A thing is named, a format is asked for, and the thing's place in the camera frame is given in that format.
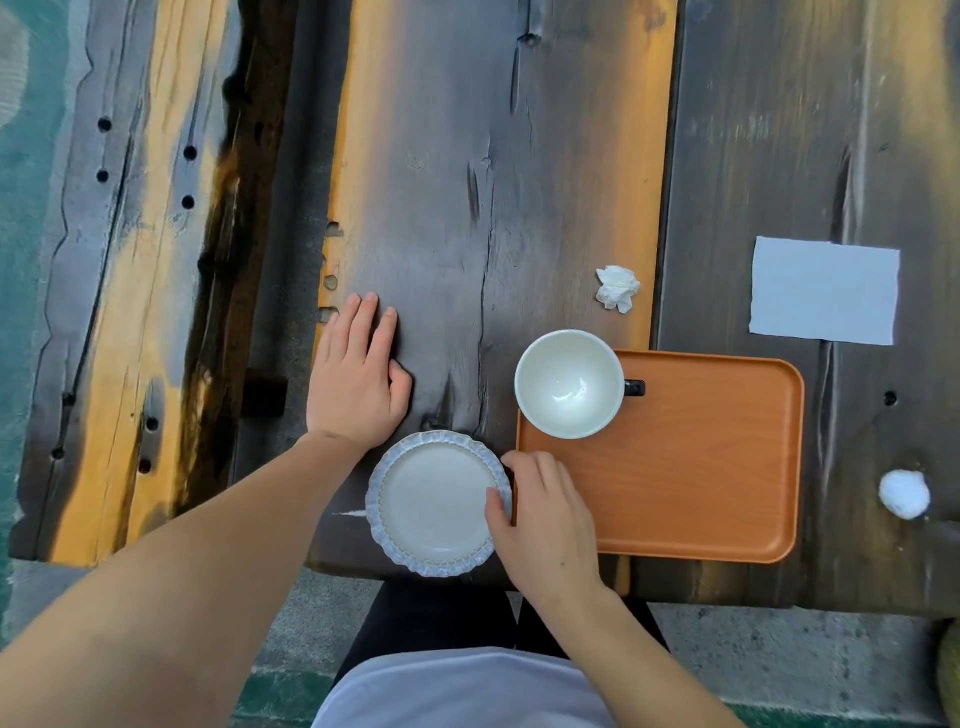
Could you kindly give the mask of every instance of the ceramic plate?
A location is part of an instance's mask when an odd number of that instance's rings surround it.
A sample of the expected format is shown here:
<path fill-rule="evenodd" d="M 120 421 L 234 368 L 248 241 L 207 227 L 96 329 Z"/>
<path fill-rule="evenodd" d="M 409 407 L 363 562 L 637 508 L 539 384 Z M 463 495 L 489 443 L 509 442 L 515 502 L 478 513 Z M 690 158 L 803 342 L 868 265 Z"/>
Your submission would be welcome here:
<path fill-rule="evenodd" d="M 500 492 L 510 515 L 510 482 L 496 455 L 459 432 L 410 435 L 387 450 L 370 478 L 373 539 L 421 576 L 467 573 L 493 554 L 488 488 Z"/>

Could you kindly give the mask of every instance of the crumpled tissue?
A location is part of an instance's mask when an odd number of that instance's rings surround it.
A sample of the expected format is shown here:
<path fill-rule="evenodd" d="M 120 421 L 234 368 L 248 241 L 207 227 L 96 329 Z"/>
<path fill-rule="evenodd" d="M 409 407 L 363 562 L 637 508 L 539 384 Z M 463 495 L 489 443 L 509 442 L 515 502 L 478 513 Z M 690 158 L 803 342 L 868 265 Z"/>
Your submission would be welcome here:
<path fill-rule="evenodd" d="M 923 473 L 890 471 L 880 479 L 880 501 L 897 518 L 913 521 L 930 507 L 930 488 Z"/>
<path fill-rule="evenodd" d="M 597 291 L 597 301 L 604 308 L 610 310 L 616 306 L 620 313 L 627 313 L 634 307 L 631 298 L 640 290 L 640 281 L 634 272 L 618 265 L 608 265 L 606 268 L 597 268 L 597 277 L 603 284 Z"/>

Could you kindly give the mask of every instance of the dark wooden table surface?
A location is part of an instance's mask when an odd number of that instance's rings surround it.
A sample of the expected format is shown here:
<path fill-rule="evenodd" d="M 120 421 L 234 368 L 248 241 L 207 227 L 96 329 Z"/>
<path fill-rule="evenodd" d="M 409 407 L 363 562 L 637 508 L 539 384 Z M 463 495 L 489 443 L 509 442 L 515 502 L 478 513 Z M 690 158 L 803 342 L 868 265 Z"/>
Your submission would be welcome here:
<path fill-rule="evenodd" d="M 516 361 L 552 328 L 786 359 L 807 384 L 794 552 L 774 566 L 635 559 L 635 594 L 956 614 L 960 4 L 677 10 L 355 0 L 321 320 L 350 291 L 378 290 L 401 313 L 397 355 L 417 380 L 396 437 L 448 427 L 497 452 L 514 441 Z M 749 334 L 758 235 L 902 250 L 896 346 Z M 627 317 L 592 300 L 608 263 L 643 281 Z M 381 453 L 324 516 L 315 569 L 402 573 L 365 519 L 342 515 L 363 509 Z M 883 510 L 892 468 L 926 472 L 928 518 Z M 505 583 L 495 559 L 469 578 Z"/>

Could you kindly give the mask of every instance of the orange tray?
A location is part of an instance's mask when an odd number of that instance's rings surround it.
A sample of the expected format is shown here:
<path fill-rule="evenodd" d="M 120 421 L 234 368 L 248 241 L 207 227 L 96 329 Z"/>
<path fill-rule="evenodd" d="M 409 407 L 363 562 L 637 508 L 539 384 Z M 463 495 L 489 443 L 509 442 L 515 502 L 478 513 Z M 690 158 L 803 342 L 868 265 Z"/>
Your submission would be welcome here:
<path fill-rule="evenodd" d="M 804 379 L 778 359 L 617 352 L 645 397 L 558 440 L 521 412 L 516 448 L 566 464 L 602 552 L 771 564 L 797 540 Z"/>

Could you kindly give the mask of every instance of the paper sheet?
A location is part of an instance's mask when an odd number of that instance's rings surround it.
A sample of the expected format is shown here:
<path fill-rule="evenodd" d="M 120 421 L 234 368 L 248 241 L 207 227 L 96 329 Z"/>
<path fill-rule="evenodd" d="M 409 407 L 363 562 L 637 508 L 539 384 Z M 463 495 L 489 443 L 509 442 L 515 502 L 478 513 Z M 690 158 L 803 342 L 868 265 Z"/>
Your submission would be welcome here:
<path fill-rule="evenodd" d="M 750 333 L 894 343 L 900 251 L 758 237 Z"/>

